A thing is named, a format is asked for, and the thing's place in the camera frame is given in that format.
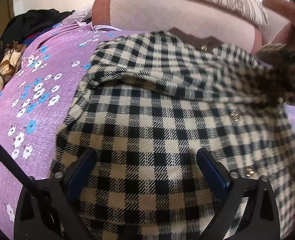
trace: pink cushion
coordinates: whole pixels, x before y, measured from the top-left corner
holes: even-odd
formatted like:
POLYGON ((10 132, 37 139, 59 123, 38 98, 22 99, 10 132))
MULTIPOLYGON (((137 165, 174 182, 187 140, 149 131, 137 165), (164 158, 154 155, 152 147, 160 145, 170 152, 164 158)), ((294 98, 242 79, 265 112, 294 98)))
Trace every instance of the pink cushion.
POLYGON ((288 44, 290 37, 292 36, 293 26, 290 20, 279 15, 278 13, 266 8, 269 24, 266 27, 261 27, 263 44, 276 44, 283 43, 288 44))
POLYGON ((109 24, 121 30, 152 32, 176 27, 197 38, 213 36, 252 53, 262 45, 261 33, 253 24, 199 0, 95 0, 92 20, 93 25, 109 24))

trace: checkered garment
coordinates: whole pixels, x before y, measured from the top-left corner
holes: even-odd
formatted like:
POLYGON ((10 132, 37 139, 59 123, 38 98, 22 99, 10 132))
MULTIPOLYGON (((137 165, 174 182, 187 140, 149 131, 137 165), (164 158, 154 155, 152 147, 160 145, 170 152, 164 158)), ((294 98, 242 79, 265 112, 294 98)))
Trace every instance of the checkered garment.
POLYGON ((291 68, 265 68, 234 45, 201 52, 169 32, 102 42, 91 60, 51 172, 96 149, 74 205, 97 239, 117 239, 127 225, 139 225, 135 239, 197 239, 218 204, 196 164, 202 147, 229 171, 267 175, 281 235, 293 228, 295 133, 283 109, 295 104, 291 68))

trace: purple floral fabric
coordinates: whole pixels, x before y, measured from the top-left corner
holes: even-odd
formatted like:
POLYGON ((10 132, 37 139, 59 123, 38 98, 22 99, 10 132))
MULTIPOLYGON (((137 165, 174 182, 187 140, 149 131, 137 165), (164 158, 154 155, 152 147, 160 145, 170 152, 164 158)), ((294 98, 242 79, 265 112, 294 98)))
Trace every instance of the purple floral fabric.
MULTIPOLYGON (((0 143, 28 176, 49 176, 57 128, 98 43, 133 33, 97 31, 74 21, 41 35, 26 49, 22 69, 0 92, 0 143)), ((0 163, 0 228, 9 239, 21 188, 0 163)))

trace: metal snap button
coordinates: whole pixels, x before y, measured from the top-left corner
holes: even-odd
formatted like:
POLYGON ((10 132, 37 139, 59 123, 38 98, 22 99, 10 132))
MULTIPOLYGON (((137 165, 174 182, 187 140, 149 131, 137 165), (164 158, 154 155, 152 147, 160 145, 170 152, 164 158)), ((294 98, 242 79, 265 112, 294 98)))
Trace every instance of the metal snap button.
POLYGON ((233 111, 233 112, 230 114, 230 116, 231 116, 231 118, 232 118, 232 120, 233 120, 234 122, 236 122, 236 121, 239 120, 239 113, 238 113, 238 112, 233 111))

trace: blue gripper pad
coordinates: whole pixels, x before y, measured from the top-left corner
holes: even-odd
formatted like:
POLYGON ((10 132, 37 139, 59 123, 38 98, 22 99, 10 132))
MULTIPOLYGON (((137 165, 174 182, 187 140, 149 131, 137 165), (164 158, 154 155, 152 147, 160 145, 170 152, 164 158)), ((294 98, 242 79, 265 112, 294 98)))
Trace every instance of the blue gripper pad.
POLYGON ((197 164, 214 196, 220 200, 225 200, 228 197, 231 180, 224 165, 215 161, 211 153, 205 148, 198 150, 197 164))
POLYGON ((87 148, 79 160, 68 167, 68 169, 72 169, 73 174, 65 184, 67 188, 65 197, 67 200, 72 201, 81 195, 81 191, 85 186, 92 169, 96 165, 96 162, 96 151, 92 148, 87 148))

